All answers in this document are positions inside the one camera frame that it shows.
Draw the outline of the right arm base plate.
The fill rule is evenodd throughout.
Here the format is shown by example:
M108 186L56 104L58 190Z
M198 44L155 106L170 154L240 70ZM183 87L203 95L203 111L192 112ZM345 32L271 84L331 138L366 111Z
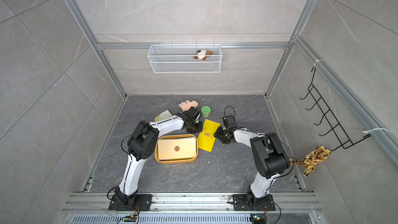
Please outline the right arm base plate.
M235 211L275 211L273 196L255 198L251 194L234 194L230 202Z

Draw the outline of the yellow plastic storage tray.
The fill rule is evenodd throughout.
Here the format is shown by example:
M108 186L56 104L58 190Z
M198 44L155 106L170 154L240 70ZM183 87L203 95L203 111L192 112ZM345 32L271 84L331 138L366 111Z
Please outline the yellow plastic storage tray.
M196 140L197 140L197 137L194 136L194 135L191 135L191 134L166 135L166 136L163 136L163 137L159 138L158 140L161 140L161 139L188 138L188 137L194 137L194 138L196 138ZM161 163L161 164L191 163L191 162L193 162L193 161L196 160L196 158L197 158L197 156L198 156L198 153L199 153L199 148L198 148L198 140L197 140L197 155L196 155L194 158L192 158L192 159L160 161L160 160L158 159L158 147L157 147L157 145L156 145L156 147L155 147L154 157L155 157L156 161L159 162L159 163Z

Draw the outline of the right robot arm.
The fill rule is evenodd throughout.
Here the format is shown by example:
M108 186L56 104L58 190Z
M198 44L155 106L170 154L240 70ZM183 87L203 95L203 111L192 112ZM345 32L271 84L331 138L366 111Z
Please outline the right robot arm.
M290 160L276 133L258 133L247 128L219 127L214 137L225 144L236 142L251 148L257 175L245 195L233 195L235 211L275 210L270 189L274 181L290 168Z

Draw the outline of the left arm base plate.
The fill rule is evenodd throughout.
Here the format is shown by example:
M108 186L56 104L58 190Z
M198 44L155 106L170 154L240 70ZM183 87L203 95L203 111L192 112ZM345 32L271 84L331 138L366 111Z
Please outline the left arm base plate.
M152 203L151 194L138 194L126 197L125 195L116 195L111 199L109 211L149 211Z

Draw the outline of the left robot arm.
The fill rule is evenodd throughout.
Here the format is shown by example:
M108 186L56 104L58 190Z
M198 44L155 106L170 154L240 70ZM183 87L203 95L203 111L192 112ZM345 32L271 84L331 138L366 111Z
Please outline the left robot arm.
M135 207L138 180L146 159L155 152L158 138L181 129L186 129L188 133L198 133L203 126L199 118L200 111L192 106L187 111L177 113L165 120L140 121L127 141L128 162L122 181L115 188L112 201L127 210Z

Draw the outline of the beige envelope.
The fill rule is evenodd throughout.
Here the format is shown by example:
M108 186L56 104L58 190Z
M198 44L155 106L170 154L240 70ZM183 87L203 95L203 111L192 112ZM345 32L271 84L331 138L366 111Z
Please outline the beige envelope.
M197 155L197 140L194 137L158 140L160 161L192 159Z

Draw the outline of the yellow envelope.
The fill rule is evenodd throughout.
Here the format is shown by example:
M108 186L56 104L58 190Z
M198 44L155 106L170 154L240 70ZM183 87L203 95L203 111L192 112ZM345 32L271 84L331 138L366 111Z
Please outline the yellow envelope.
M216 138L214 137L215 132L220 127L220 123L205 120L203 124L202 132L198 136L198 148L208 152L212 152Z

